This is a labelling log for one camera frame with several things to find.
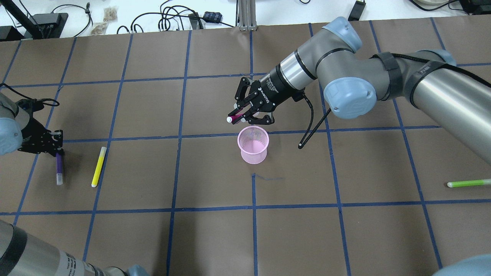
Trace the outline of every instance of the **white floor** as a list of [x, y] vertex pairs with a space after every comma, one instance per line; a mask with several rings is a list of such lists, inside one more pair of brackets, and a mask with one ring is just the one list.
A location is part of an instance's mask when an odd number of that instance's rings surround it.
[[[158, 12], [164, 0], [90, 0], [90, 10], [95, 23], [101, 22], [104, 17], [104, 8], [116, 6], [118, 8], [118, 21], [109, 24], [106, 34], [115, 34], [120, 25], [130, 26], [133, 19], [145, 12]], [[77, 4], [84, 6], [86, 0], [23, 0], [24, 5], [31, 14], [49, 13], [61, 4]], [[299, 0], [256, 0], [256, 17], [258, 25], [286, 25], [301, 23], [330, 22], [338, 16], [348, 17], [355, 0], [311, 0], [309, 4], [302, 4]], [[366, 0], [366, 7], [361, 20], [382, 20], [400, 18], [445, 17], [465, 15], [463, 11], [450, 10], [447, 6], [433, 12], [417, 9], [409, 0]], [[200, 16], [205, 11], [220, 12], [222, 21], [235, 24], [235, 0], [171, 0], [165, 6], [187, 6]], [[454, 8], [461, 8], [460, 4], [452, 4]], [[65, 7], [57, 12], [69, 14], [62, 37], [70, 37], [78, 33], [87, 23], [87, 15], [79, 8]], [[136, 23], [140, 24], [145, 32], [158, 31], [157, 21], [160, 15], [145, 15]], [[189, 20], [183, 18], [185, 28], [189, 29]], [[12, 25], [4, 7], [0, 7], [0, 26]], [[206, 24], [205, 28], [222, 28], [217, 24]], [[87, 36], [91, 28], [81, 34]]]

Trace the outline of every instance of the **power adapter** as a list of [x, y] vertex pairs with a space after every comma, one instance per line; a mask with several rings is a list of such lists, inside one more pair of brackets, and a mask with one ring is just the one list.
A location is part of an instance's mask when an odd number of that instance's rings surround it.
[[363, 13], [363, 10], [365, 9], [365, 0], [359, 1], [356, 0], [355, 5], [353, 6], [353, 9], [351, 10], [350, 16], [348, 17], [348, 21], [358, 21], [360, 20], [361, 14]]

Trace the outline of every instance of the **pink cup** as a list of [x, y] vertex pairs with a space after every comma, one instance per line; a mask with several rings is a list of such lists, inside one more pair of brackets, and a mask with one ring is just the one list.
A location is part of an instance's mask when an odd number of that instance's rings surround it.
[[268, 133], [258, 126], [244, 128], [237, 137], [242, 159], [249, 164], [259, 164], [266, 158], [269, 143]]

